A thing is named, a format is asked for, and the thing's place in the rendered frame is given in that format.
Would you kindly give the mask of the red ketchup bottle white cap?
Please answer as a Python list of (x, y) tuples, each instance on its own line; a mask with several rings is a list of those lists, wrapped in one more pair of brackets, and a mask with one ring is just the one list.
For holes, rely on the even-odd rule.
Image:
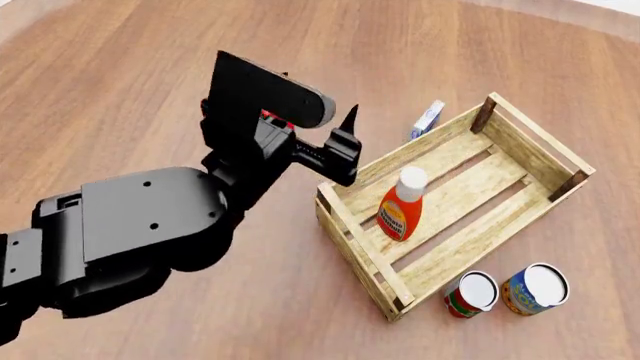
[(419, 224), (428, 176), (419, 167), (404, 167), (378, 208), (376, 222), (396, 242), (406, 241)]

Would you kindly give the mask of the blue yellow soup can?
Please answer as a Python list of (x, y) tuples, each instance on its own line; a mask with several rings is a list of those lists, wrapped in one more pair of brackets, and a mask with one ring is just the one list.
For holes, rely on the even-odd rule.
[(548, 263), (532, 263), (501, 285), (503, 302), (521, 316), (533, 316), (563, 305), (569, 296), (569, 282)]

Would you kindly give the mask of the small blue white carton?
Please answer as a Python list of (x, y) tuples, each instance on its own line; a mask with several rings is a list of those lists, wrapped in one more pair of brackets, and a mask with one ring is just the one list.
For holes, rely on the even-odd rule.
[(423, 134), (431, 131), (432, 128), (434, 128), (434, 125), (438, 122), (444, 107), (445, 103), (443, 101), (433, 101), (422, 116), (420, 116), (420, 118), (414, 123), (409, 134), (409, 140), (415, 140)]

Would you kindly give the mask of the wooden slatted tray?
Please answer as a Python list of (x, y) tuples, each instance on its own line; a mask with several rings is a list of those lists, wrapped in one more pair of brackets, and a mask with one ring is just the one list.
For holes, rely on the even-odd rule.
[[(371, 225), (406, 165), (436, 188), (406, 241)], [(581, 188), (594, 168), (501, 95), (362, 167), (350, 187), (318, 186), (316, 216), (389, 321), (405, 314)]]

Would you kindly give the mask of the red tomato can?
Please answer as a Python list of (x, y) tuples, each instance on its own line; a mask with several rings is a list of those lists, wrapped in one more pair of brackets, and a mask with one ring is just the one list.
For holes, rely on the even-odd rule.
[(469, 271), (452, 281), (444, 291), (444, 304), (453, 317), (469, 319), (491, 311), (499, 296), (496, 281), (486, 272)]

